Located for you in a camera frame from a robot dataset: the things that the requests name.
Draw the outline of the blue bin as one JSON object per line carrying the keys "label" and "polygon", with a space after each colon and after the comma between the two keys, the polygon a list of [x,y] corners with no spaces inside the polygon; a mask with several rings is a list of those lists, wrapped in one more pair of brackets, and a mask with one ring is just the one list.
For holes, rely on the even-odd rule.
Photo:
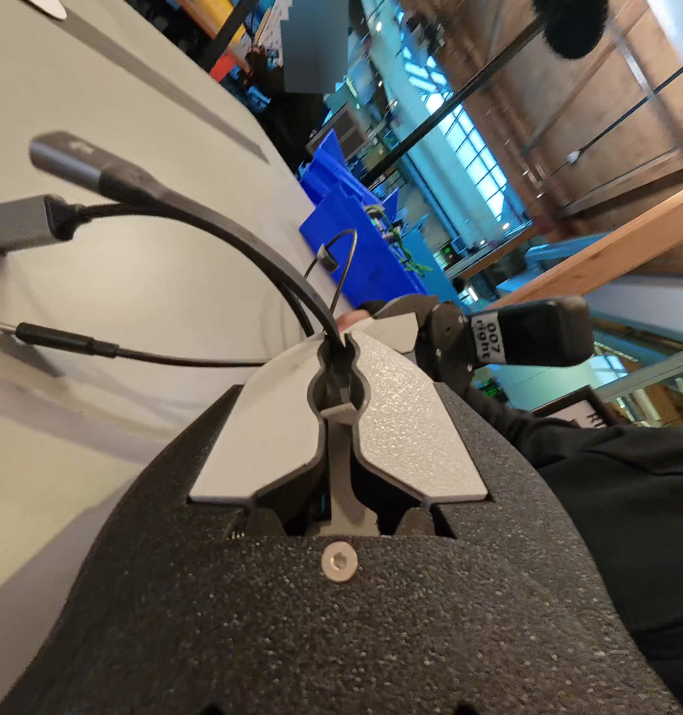
{"label": "blue bin", "polygon": [[317,254],[321,245],[328,245],[348,229],[356,231],[357,243],[342,292],[354,307],[371,300],[428,294],[417,275],[402,267],[360,200],[340,183],[321,200],[301,225],[300,233]]}

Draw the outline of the framed picture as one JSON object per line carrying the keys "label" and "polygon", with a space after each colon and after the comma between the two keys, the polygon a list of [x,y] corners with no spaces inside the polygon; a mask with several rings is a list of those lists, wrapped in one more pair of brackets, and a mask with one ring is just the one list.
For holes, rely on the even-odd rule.
{"label": "framed picture", "polygon": [[605,428],[620,424],[614,411],[599,399],[590,385],[537,407],[532,413],[537,417],[563,420],[580,428]]}

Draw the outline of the black braided cable grey plug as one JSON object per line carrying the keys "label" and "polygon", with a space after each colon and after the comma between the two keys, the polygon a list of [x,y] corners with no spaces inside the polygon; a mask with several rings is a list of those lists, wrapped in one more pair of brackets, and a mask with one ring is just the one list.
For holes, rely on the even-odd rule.
{"label": "black braided cable grey plug", "polygon": [[0,203],[0,254],[68,242],[83,225],[114,217],[172,220],[222,240],[265,274],[292,309],[305,335],[313,335],[312,323],[302,307],[303,297],[310,293],[306,279],[276,251],[224,217],[213,220],[166,205],[107,203],[84,206],[71,204],[53,194],[40,194]]}

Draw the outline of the person's right forearm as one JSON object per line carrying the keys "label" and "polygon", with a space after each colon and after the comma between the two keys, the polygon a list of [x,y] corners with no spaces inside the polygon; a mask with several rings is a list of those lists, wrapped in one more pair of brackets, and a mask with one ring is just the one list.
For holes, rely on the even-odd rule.
{"label": "person's right forearm", "polygon": [[610,428],[580,428],[552,417],[507,407],[475,388],[463,400],[539,472],[577,469],[587,449],[613,436]]}

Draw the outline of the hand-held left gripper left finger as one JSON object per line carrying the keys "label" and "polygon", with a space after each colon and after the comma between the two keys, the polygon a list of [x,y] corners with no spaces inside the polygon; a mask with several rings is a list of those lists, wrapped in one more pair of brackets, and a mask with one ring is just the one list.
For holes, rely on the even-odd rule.
{"label": "hand-held left gripper left finger", "polygon": [[311,337],[252,375],[242,387],[188,498],[275,513],[292,536],[323,513],[328,491],[324,339]]}

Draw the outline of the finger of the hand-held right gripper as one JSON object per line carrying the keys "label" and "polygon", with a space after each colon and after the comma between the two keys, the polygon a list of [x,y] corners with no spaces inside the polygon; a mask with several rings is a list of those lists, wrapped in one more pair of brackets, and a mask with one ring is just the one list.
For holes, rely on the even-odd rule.
{"label": "finger of the hand-held right gripper", "polygon": [[393,349],[402,355],[415,350],[418,337],[418,320],[414,312],[393,317]]}
{"label": "finger of the hand-held right gripper", "polygon": [[414,315],[417,321],[426,321],[431,312],[438,305],[439,299],[437,296],[425,294],[405,295],[390,300],[379,310],[375,311],[372,317],[375,320],[380,320],[400,315]]}

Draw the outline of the yellow bin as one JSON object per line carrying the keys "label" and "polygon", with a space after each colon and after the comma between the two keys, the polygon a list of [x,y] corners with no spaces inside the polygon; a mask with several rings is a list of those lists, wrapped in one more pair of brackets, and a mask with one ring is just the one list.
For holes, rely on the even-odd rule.
{"label": "yellow bin", "polygon": [[207,33],[221,53],[244,37],[246,21],[254,10],[255,3],[255,1],[199,2],[209,21]]}

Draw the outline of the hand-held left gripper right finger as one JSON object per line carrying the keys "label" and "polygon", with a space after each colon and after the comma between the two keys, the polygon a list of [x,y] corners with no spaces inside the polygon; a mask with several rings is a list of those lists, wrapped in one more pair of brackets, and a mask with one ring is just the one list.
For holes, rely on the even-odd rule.
{"label": "hand-held left gripper right finger", "polygon": [[360,330],[352,352],[354,495],[379,523],[411,508],[479,503],[489,497],[435,382],[412,360]]}

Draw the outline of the black stand pole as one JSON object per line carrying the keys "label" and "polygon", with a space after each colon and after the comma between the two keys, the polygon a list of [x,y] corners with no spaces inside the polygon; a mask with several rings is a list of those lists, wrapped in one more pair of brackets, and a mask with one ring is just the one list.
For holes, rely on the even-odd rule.
{"label": "black stand pole", "polygon": [[362,184],[371,188],[396,163],[422,141],[440,122],[472,94],[486,85],[533,39],[542,35],[552,52],[567,60],[586,57],[604,36],[609,3],[607,1],[534,1],[534,17],[505,48],[488,60],[462,87],[448,97],[426,120],[417,126],[380,163],[364,176]]}

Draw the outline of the person's torso black jacket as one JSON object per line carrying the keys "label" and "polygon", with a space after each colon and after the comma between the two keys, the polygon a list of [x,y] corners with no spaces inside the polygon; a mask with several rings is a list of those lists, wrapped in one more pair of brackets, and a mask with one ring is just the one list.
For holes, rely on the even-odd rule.
{"label": "person's torso black jacket", "polygon": [[683,707],[683,428],[610,429],[577,469],[539,473],[624,626]]}

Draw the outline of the wooden column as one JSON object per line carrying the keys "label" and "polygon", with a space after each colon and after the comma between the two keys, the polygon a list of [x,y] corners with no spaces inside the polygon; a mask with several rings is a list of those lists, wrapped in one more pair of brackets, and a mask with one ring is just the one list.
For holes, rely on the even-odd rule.
{"label": "wooden column", "polygon": [[610,232],[489,310],[540,299],[583,297],[683,243],[683,190]]}

